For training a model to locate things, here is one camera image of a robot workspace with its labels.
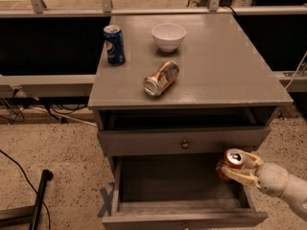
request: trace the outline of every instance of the gold soda can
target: gold soda can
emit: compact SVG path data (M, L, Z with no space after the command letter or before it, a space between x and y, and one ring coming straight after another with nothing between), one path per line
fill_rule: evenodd
M144 88L146 93L151 96L159 96L170 86L179 74L177 64L168 60L164 62L155 73L144 79Z

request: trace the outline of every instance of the speckled floor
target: speckled floor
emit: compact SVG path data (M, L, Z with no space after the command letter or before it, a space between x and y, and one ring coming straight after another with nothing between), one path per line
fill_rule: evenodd
M274 162L307 180L307 123L295 106L282 109L283 118L274 119L272 132L256 152L266 162ZM49 206L53 230L105 229L101 222L104 200L101 190L111 191L113 182L109 165L103 157L96 127L79 123L0 125L1 150L17 160L35 187L43 169L53 172L48 182L45 202ZM1 209L33 205L35 194L21 171L0 154ZM298 218L288 205L277 198L262 195L251 188L250 195L257 211L269 218L256 230L307 229L307 222ZM38 229L47 229L45 209ZM29 224L4 227L5 230L28 229Z

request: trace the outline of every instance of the open drawer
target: open drawer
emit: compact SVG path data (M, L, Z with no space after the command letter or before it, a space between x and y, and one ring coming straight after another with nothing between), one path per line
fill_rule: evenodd
M220 153L118 157L107 230L250 227L256 212L242 185L215 173Z

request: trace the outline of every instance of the drawer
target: drawer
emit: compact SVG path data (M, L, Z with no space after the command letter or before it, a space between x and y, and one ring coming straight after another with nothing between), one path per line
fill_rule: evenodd
M247 190L215 173L221 153L119 157L107 230L183 230L252 227Z
M105 156L124 156L256 149L269 132L268 126L100 130L98 138Z

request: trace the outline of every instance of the black stand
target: black stand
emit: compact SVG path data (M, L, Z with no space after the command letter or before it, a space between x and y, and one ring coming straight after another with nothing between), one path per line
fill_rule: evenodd
M30 223L29 230L36 230L39 221L41 206L43 203L43 198L45 195L47 181L51 180L52 178L52 172L48 170L43 170L40 177L40 183L35 205L0 211L0 227Z

